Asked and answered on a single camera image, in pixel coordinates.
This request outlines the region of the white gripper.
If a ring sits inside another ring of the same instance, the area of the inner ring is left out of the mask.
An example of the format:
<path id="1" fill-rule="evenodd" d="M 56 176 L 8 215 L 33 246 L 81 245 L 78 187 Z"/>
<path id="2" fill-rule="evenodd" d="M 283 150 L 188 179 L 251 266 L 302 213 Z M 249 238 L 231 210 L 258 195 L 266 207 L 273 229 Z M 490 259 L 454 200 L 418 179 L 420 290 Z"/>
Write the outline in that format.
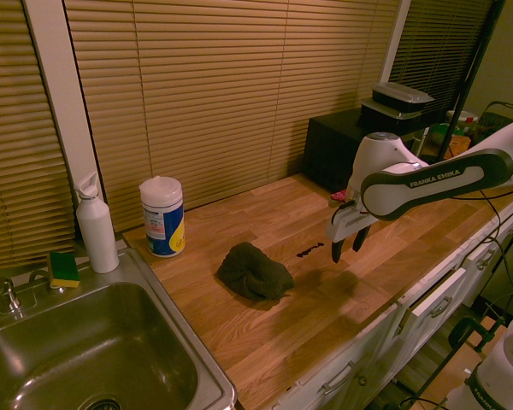
<path id="1" fill-rule="evenodd" d="M 332 241 L 331 256 L 338 263 L 346 238 L 357 232 L 352 249 L 358 252 L 367 235 L 370 226 L 374 224 L 374 216 L 358 201 L 350 200 L 339 206 L 327 225 L 327 237 Z"/>

